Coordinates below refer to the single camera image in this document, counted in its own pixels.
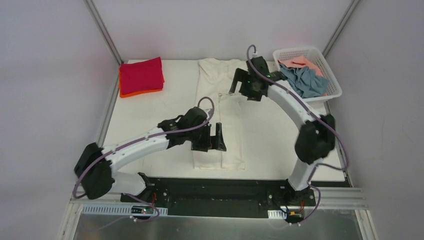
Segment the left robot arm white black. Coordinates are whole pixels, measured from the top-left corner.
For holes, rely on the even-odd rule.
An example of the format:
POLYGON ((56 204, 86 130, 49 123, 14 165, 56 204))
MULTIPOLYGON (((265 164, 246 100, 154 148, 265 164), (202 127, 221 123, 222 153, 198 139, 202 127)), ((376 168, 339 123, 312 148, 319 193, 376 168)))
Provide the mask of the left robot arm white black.
POLYGON ((185 114, 161 121, 134 139, 108 146, 99 146, 95 142, 88 144, 74 167, 77 176, 75 189, 82 187, 84 193, 77 195, 74 191, 74 197, 95 200, 112 192, 133 195, 143 203, 149 201, 153 189, 149 186, 148 177, 143 173, 120 170, 136 160, 185 142, 191 143, 193 151, 225 152, 227 147, 220 122, 215 124, 215 134, 211 135, 212 116, 212 110, 205 111, 195 106, 185 114))

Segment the cream white t shirt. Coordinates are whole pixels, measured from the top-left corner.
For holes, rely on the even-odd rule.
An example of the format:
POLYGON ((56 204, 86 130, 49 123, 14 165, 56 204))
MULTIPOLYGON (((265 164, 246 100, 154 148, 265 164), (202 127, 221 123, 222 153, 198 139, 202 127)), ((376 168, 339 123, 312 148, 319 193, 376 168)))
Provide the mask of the cream white t shirt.
POLYGON ((222 124, 222 136, 226 151, 193 151, 193 168, 199 170, 244 170, 244 133, 241 103, 246 99, 239 93, 229 93, 236 69, 246 70, 246 63, 239 59, 217 60, 205 58, 197 61, 199 77, 195 103, 209 97, 214 103, 211 132, 216 123, 222 124))

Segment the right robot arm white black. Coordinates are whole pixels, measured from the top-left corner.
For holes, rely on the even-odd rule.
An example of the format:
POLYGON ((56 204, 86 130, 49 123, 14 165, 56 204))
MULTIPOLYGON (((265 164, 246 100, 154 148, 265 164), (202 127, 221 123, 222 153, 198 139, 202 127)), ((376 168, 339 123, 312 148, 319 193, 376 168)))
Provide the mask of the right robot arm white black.
POLYGON ((315 168, 323 162, 335 148, 335 118, 331 114, 322 115, 309 107, 291 89, 288 77, 281 71, 270 72, 265 59, 253 57, 246 62, 247 69, 237 68, 234 72, 229 93, 236 91, 249 101, 261 101, 263 96, 275 102, 295 123, 298 136, 294 145, 297 161, 287 179, 284 200, 296 205, 303 200, 309 190, 309 183, 315 168))

